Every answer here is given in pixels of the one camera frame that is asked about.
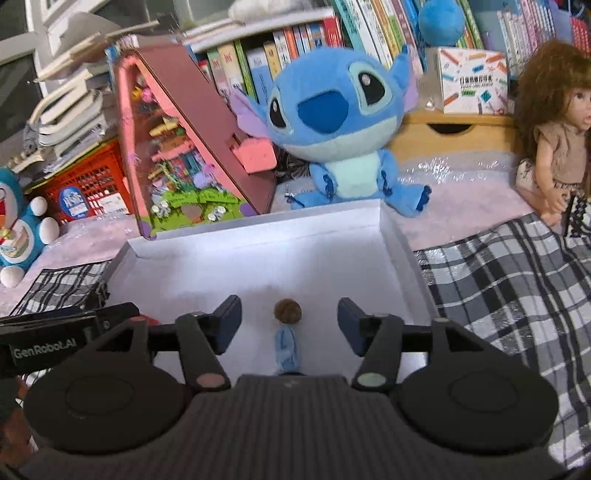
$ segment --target colorful packaging box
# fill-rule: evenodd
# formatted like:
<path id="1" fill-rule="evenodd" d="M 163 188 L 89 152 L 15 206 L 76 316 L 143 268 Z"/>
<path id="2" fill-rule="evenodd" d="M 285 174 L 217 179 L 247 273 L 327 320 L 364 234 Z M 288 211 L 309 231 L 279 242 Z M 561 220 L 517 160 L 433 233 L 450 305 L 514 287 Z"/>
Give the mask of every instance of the colorful packaging box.
<path id="1" fill-rule="evenodd" d="M 428 48 L 427 81 L 435 107 L 443 113 L 505 115 L 508 76 L 505 55 L 468 48 Z"/>

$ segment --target circular pad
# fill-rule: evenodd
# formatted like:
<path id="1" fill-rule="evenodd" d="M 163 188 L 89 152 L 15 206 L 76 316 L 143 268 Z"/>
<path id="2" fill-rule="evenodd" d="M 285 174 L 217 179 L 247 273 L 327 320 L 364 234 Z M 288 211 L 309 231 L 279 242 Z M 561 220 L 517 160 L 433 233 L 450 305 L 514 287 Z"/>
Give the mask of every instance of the circular pad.
<path id="1" fill-rule="evenodd" d="M 35 434 L 57 450 L 129 450 L 162 435 L 184 411 L 183 385 L 144 359 L 100 352 L 73 360 L 41 377 L 24 403 Z"/>
<path id="2" fill-rule="evenodd" d="M 452 450 L 507 454 L 544 443 L 558 398 L 542 377 L 511 358 L 451 353 L 413 372 L 399 386 L 409 423 Z"/>

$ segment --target doll face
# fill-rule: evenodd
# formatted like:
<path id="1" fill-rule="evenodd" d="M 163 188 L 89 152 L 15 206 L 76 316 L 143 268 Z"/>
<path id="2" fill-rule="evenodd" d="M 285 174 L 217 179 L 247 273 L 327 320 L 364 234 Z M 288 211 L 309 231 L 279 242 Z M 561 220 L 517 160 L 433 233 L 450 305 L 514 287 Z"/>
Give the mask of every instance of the doll face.
<path id="1" fill-rule="evenodd" d="M 591 90 L 576 89 L 567 97 L 566 119 L 582 131 L 591 128 Z"/>

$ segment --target drawer handle cutout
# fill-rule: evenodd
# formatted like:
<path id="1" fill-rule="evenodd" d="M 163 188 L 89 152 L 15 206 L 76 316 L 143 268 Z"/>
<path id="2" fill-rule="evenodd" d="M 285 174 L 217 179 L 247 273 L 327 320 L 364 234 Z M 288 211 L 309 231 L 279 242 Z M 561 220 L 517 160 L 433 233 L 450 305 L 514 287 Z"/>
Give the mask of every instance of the drawer handle cutout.
<path id="1" fill-rule="evenodd" d="M 427 126 L 435 133 L 445 137 L 464 135 L 474 128 L 473 124 L 427 124 Z"/>

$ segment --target white cardboard box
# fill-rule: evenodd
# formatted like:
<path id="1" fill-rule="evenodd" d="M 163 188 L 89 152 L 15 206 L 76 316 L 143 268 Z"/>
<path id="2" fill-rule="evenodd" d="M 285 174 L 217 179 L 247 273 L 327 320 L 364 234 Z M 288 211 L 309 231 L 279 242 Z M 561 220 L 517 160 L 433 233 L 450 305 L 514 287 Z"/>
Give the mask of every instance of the white cardboard box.
<path id="1" fill-rule="evenodd" d="M 230 294 L 243 317 L 219 357 L 230 380 L 277 371 L 273 338 L 280 324 L 274 304 L 296 300 L 294 326 L 305 374 L 351 379 L 361 359 L 337 325 L 337 303 L 349 297 L 367 313 L 391 313 L 429 325 L 433 299 L 393 210 L 379 200 L 274 213 L 165 232 L 163 239 L 128 241 L 105 272 L 108 305 L 131 301 L 163 323 L 185 313 L 210 313 Z M 405 354 L 401 377 L 424 366 Z M 182 380 L 178 355 L 155 364 Z"/>
<path id="2" fill-rule="evenodd" d="M 443 113 L 508 113 L 505 55 L 488 50 L 433 47 L 426 50 L 428 84 Z"/>

